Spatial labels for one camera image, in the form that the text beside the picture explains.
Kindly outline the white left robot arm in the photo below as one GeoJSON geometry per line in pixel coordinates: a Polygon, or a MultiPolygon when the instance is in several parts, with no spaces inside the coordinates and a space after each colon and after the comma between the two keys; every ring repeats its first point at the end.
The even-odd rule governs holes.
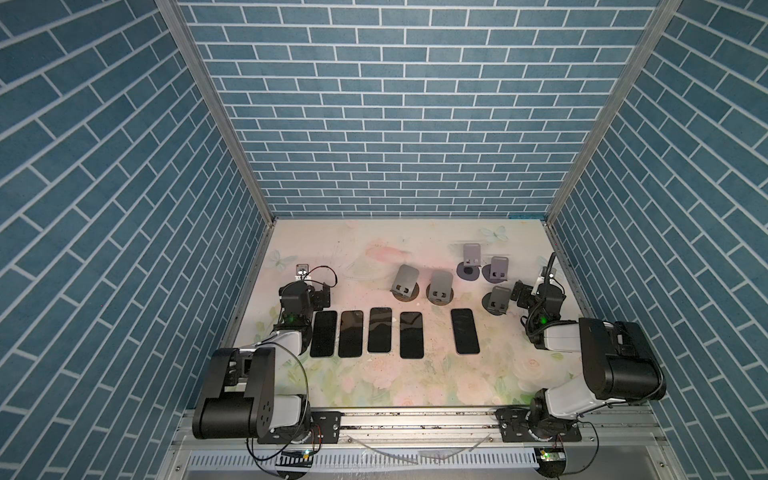
{"type": "Polygon", "coordinates": [[[193,415],[195,438],[289,443],[309,434],[309,394],[277,394],[276,373],[307,351],[313,315],[331,305],[331,287],[297,280],[278,294],[277,322],[266,339],[213,353],[193,415]]]}

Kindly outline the black phone stand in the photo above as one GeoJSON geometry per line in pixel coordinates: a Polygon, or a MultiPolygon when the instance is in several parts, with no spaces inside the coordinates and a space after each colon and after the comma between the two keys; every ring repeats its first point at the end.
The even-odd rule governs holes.
{"type": "Polygon", "coordinates": [[[343,311],[339,330],[338,356],[357,358],[363,351],[364,315],[361,310],[343,311]]]}
{"type": "Polygon", "coordinates": [[[331,357],[335,351],[338,313],[320,311],[314,317],[310,356],[312,358],[331,357]]]}

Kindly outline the black phone front stand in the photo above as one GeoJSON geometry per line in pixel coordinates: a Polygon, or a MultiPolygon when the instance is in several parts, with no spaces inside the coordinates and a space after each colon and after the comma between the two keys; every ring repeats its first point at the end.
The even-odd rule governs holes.
{"type": "Polygon", "coordinates": [[[312,358],[331,357],[335,351],[338,313],[320,311],[314,317],[310,356],[312,358]]]}

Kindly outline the grey phone stand front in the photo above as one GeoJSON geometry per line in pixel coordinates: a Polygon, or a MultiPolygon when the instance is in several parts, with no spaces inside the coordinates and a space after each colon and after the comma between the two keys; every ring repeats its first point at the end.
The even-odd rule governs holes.
{"type": "Polygon", "coordinates": [[[484,265],[481,273],[484,279],[491,284],[499,284],[507,280],[509,259],[505,256],[492,256],[488,264],[484,265]]]}

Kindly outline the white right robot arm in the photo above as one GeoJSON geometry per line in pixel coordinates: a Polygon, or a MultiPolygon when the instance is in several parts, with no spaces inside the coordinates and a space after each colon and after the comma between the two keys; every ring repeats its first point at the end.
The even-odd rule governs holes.
{"type": "Polygon", "coordinates": [[[581,372],[565,384],[542,388],[527,407],[496,411],[505,442],[579,438],[583,415],[618,404],[641,404],[666,394],[666,379],[642,329],[629,322],[595,318],[564,320],[564,290],[548,279],[516,282],[510,298],[528,315],[521,319],[538,350],[581,355],[581,372]]]}

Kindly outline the black phone pink case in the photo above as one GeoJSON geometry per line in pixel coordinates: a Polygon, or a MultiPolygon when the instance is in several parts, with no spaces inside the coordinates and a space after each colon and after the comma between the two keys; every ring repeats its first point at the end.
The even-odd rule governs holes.
{"type": "Polygon", "coordinates": [[[451,323],[456,351],[461,355],[474,355],[480,352],[479,340],[471,309],[452,309],[451,323]]]}

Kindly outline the dark round stand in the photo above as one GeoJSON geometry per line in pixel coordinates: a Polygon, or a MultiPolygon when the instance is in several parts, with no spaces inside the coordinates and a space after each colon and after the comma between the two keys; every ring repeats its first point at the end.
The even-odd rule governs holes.
{"type": "Polygon", "coordinates": [[[481,300],[482,307],[493,316],[505,315],[508,310],[512,291],[502,286],[494,286],[481,300]]]}

